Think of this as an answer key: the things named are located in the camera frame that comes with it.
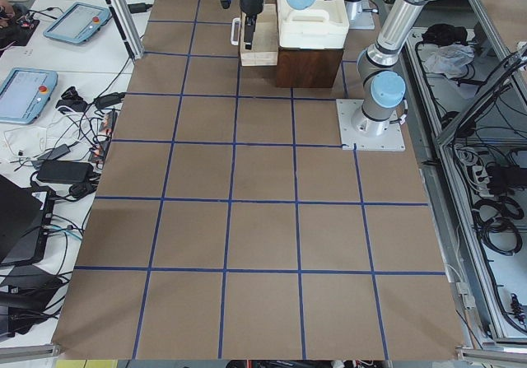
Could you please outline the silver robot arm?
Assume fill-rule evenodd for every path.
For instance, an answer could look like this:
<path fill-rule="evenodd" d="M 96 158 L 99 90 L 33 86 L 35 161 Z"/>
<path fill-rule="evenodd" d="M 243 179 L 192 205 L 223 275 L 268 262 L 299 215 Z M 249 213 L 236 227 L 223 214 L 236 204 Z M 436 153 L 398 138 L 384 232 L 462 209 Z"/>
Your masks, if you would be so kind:
<path fill-rule="evenodd" d="M 296 10 L 304 10 L 318 0 L 287 0 Z M 389 119 L 403 101 L 406 86 L 393 72 L 399 54 L 423 7 L 434 0 L 394 0 L 377 39 L 357 60 L 366 97 L 351 118 L 352 126 L 365 137 L 377 137 L 389 127 Z"/>

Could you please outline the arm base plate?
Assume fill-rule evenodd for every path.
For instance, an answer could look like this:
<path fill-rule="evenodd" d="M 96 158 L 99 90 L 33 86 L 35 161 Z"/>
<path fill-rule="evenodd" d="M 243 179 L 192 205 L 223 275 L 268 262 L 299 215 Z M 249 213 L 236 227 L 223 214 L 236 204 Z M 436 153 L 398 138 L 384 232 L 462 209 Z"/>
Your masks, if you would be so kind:
<path fill-rule="evenodd" d="M 384 121 L 368 119 L 362 112 L 363 100 L 336 100 L 338 126 L 343 150 L 404 151 L 405 144 L 395 110 Z"/>
<path fill-rule="evenodd" d="M 373 19 L 374 8 L 368 0 L 345 0 L 344 1 L 350 30 L 374 30 Z"/>

